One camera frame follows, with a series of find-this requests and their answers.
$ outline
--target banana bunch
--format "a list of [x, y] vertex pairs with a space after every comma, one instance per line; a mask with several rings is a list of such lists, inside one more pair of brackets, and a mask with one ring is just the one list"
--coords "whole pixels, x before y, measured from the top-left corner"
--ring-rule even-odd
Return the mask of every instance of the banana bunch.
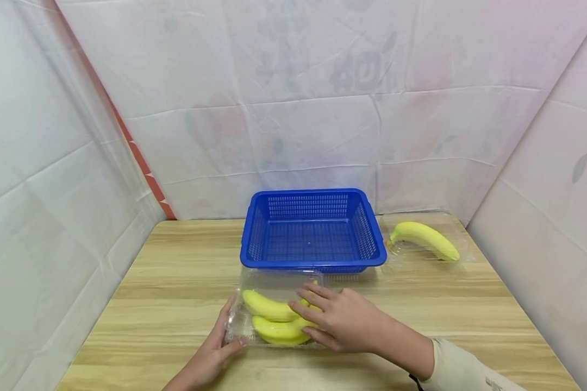
[[[309, 335], [303, 333], [302, 328], [315, 325], [293, 312], [287, 303], [268, 299], [249, 289], [241, 292], [241, 297], [246, 308], [253, 314], [252, 326], [265, 342], [295, 346], [309, 340]], [[301, 302], [309, 305], [304, 299]]]
[[411, 242], [428, 248], [441, 260], [456, 262], [461, 255], [446, 236], [433, 228], [417, 222], [403, 222], [396, 225], [389, 236], [389, 244], [396, 241]]

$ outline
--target blue plastic basket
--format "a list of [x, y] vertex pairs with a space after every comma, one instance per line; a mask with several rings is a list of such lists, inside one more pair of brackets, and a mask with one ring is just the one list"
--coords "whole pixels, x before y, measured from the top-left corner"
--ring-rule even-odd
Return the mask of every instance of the blue plastic basket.
[[360, 273], [387, 251], [361, 190], [287, 190], [252, 197], [240, 258], [249, 268]]

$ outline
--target white cloth backdrop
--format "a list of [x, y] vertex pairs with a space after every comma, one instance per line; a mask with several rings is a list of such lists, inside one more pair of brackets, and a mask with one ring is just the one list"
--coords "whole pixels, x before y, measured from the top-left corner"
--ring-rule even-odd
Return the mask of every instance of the white cloth backdrop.
[[466, 223], [587, 0], [58, 0], [178, 218], [355, 186]]
[[53, 7], [0, 1], [0, 391], [54, 389], [163, 218]]
[[587, 391], [587, 38], [469, 229]]

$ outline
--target sleeve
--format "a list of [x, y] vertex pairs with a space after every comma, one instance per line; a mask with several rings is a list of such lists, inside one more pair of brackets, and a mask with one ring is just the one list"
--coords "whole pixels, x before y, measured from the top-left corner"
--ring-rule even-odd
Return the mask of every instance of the sleeve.
[[433, 340], [433, 375], [418, 382], [424, 391], [525, 391], [489, 369], [473, 354], [446, 340]]

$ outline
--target finger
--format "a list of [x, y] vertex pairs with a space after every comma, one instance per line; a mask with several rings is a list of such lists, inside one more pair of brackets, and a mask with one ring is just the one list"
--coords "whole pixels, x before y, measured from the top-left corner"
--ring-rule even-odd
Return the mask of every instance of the finger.
[[228, 300], [220, 310], [220, 314], [215, 321], [215, 326], [209, 333], [207, 339], [213, 338], [219, 342], [224, 338], [224, 333], [226, 332], [226, 323], [228, 321], [228, 313], [230, 312], [230, 309], [235, 302], [235, 298], [236, 293], [233, 293], [230, 297], [228, 297]]
[[248, 338], [246, 337], [228, 343], [228, 345], [219, 350], [220, 362], [226, 361], [226, 359], [237, 353], [237, 351], [243, 349], [246, 345], [248, 345]]
[[329, 300], [318, 296], [315, 292], [307, 291], [306, 289], [296, 289], [296, 293], [298, 293], [298, 296], [302, 297], [302, 299], [323, 310], [326, 309], [326, 306], [329, 303]]
[[316, 325], [323, 326], [323, 312], [319, 312], [318, 310], [309, 308], [306, 305], [302, 305], [298, 301], [289, 301], [289, 307], [293, 310], [293, 312], [299, 314], [299, 316], [305, 318], [306, 320], [312, 321]]
[[229, 296], [226, 304], [224, 304], [222, 309], [220, 309], [220, 314], [217, 317], [217, 321], [215, 321], [215, 329], [226, 326], [226, 322], [228, 321], [228, 313], [230, 312], [230, 309], [235, 302], [236, 296], [236, 293], [233, 293], [231, 296]]
[[313, 327], [305, 327], [302, 331], [309, 335], [314, 341], [321, 343], [329, 349], [339, 351], [339, 344], [335, 338], [322, 330], [314, 329]]
[[324, 297], [324, 299], [335, 299], [338, 294], [331, 291], [329, 288], [321, 287], [317, 284], [305, 283], [304, 287], [318, 296]]

